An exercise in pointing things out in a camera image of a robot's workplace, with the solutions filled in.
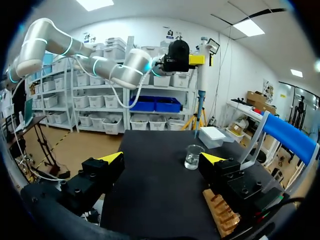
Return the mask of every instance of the bottle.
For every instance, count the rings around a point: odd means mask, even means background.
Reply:
[[[20,122],[22,129],[24,129],[25,128],[25,121],[24,121],[24,116],[22,116],[21,111],[19,112],[19,122]]]

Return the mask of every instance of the yellow tripod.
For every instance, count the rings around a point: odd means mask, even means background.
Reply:
[[[203,116],[204,121],[202,121],[200,117],[199,128],[207,126],[207,120],[206,120],[207,118],[206,118],[206,112],[204,107],[201,110],[201,116]],[[181,131],[186,130],[190,124],[192,124],[191,130],[196,130],[197,118],[198,118],[198,114],[197,113],[193,114],[192,117],[188,120],[188,122],[181,128]]]

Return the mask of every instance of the ceiling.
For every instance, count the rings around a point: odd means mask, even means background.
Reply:
[[[263,59],[284,79],[318,81],[314,71],[315,58],[309,43],[288,11],[253,17],[264,35],[246,37],[230,24],[238,23],[263,10],[286,8],[281,0],[113,0],[111,7],[87,12],[75,0],[44,0],[33,8],[27,28],[38,18],[49,18],[61,30],[68,32],[95,22],[125,17],[169,17],[208,27],[229,36]],[[8,57],[18,54],[22,44],[20,34]],[[293,76],[290,69],[303,72],[303,78]]]

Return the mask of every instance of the glass beaker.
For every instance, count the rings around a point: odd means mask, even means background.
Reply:
[[[199,155],[204,153],[205,149],[198,145],[190,145],[186,148],[186,157],[184,166],[189,170],[196,170],[199,164]]]

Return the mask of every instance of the water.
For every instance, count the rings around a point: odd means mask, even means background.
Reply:
[[[198,164],[199,164],[199,155],[188,155],[185,158],[184,161],[184,166],[186,169],[189,170],[196,170],[198,168]]]

